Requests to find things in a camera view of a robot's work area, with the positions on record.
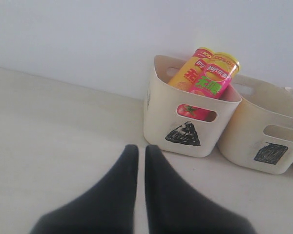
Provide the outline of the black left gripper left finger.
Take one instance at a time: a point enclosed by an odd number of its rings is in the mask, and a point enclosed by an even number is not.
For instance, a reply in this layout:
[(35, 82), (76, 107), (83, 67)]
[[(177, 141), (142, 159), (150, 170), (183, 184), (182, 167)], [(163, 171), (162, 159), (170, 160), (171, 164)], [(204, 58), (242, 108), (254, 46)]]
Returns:
[(125, 146), (105, 176), (68, 204), (43, 215), (33, 234), (131, 234), (134, 232), (139, 150)]

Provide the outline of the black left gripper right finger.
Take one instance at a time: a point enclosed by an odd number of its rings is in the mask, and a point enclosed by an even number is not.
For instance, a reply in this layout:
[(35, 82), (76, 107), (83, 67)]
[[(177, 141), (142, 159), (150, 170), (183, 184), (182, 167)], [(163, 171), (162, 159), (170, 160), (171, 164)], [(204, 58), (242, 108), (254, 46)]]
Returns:
[(156, 145), (145, 151), (145, 197), (151, 234), (256, 233), (246, 218), (190, 186)]

